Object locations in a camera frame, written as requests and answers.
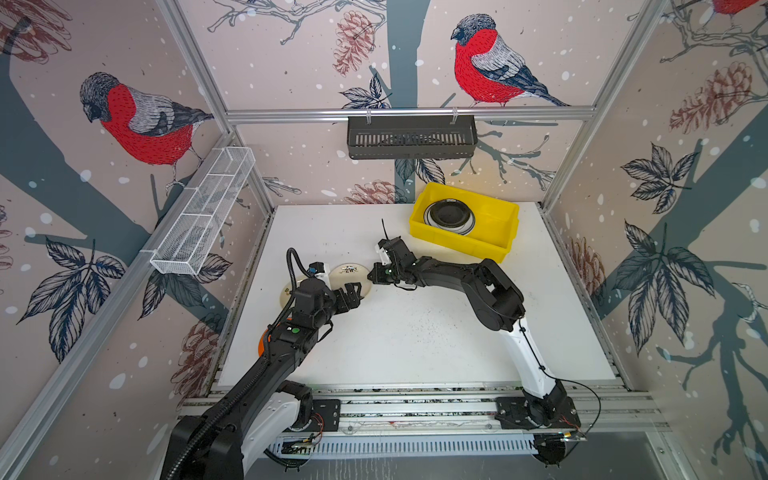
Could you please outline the cream plate black flower pattern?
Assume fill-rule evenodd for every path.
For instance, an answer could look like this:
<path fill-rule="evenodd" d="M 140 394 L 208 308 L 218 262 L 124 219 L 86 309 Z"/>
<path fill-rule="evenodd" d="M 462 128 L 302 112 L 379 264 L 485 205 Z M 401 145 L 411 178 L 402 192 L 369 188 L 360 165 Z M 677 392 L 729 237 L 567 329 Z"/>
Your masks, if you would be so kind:
<path fill-rule="evenodd" d="M 329 274 L 331 289 L 342 289 L 347 283 L 360 283 L 360 297 L 369 295 L 372 282 L 368 279 L 370 270 L 362 264 L 345 263 L 335 267 Z"/>

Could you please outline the cream plate red seal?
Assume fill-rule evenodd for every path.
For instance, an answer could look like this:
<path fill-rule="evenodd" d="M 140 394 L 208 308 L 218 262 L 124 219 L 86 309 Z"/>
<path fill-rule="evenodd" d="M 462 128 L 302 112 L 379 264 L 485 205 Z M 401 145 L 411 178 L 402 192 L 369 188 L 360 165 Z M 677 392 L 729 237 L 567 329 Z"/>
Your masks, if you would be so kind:
<path fill-rule="evenodd" d="M 279 304 L 281 308 L 284 308 L 288 304 L 291 298 L 291 294 L 292 294 L 292 284 L 287 283 L 279 295 Z"/>

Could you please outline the white plate thin green rim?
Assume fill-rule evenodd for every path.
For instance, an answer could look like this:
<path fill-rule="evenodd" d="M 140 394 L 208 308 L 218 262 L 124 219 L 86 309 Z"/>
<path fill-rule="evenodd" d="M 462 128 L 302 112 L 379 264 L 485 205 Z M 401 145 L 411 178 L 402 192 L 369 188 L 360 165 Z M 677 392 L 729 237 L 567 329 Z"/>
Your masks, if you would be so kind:
<path fill-rule="evenodd" d="M 468 235 L 476 223 L 473 211 L 457 199 L 443 199 L 430 204 L 423 218 L 431 227 L 458 235 Z"/>

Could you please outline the orange plate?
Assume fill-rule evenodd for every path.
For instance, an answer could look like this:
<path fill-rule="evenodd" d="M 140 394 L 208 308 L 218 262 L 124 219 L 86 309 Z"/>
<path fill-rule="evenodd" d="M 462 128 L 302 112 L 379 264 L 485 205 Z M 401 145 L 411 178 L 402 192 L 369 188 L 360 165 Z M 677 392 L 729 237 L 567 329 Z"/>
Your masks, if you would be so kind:
<path fill-rule="evenodd" d="M 269 333 L 267 331 L 264 331 L 259 339 L 258 344 L 258 355 L 263 356 L 266 350 L 267 345 L 269 344 Z"/>

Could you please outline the yellow plastic bin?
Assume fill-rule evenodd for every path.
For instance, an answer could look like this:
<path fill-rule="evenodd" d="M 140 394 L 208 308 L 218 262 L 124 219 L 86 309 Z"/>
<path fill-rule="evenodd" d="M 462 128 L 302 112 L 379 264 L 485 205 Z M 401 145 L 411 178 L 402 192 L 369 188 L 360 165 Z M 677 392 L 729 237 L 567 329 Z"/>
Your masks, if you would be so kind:
<path fill-rule="evenodd" d="M 443 199 L 460 200 L 473 211 L 476 223 L 468 235 L 444 231 L 424 222 L 426 208 Z M 409 219 L 410 235 L 467 255 L 501 263 L 510 252 L 516 237 L 518 214 L 517 204 L 439 183 L 429 183 L 414 204 Z"/>

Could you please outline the black round plate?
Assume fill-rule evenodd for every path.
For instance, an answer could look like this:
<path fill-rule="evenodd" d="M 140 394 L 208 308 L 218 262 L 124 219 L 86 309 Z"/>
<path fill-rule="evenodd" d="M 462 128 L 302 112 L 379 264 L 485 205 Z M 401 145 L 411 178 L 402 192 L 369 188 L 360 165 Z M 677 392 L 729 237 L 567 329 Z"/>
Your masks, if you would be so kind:
<path fill-rule="evenodd" d="M 428 218 L 440 228 L 457 229 L 471 219 L 471 210 L 461 201 L 445 199 L 430 206 Z"/>

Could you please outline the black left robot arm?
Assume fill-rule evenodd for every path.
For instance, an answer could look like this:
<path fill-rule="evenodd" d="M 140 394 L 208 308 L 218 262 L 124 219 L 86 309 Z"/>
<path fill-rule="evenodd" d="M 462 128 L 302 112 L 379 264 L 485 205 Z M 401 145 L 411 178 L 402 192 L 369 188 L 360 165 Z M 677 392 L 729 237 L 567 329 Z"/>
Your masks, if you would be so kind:
<path fill-rule="evenodd" d="M 336 314 L 360 305 L 362 285 L 332 290 L 310 277 L 293 287 L 289 300 L 269 324 L 258 360 L 214 406 L 200 416 L 185 416 L 174 427 L 162 479 L 243 479 L 247 433 L 272 395 L 322 340 L 320 329 Z"/>

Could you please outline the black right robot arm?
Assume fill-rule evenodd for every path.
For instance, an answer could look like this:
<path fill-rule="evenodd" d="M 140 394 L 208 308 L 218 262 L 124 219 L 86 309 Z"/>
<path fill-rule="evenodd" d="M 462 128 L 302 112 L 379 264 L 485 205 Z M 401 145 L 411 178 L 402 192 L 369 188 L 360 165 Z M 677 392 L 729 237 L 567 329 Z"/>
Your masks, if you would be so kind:
<path fill-rule="evenodd" d="M 507 429 L 578 430 L 581 421 L 563 381 L 550 373 L 532 338 L 524 295 L 497 262 L 459 264 L 416 257 L 400 237 L 377 244 L 380 260 L 368 279 L 376 285 L 442 287 L 466 295 L 479 322 L 504 333 L 522 395 L 496 400 L 495 419 Z"/>

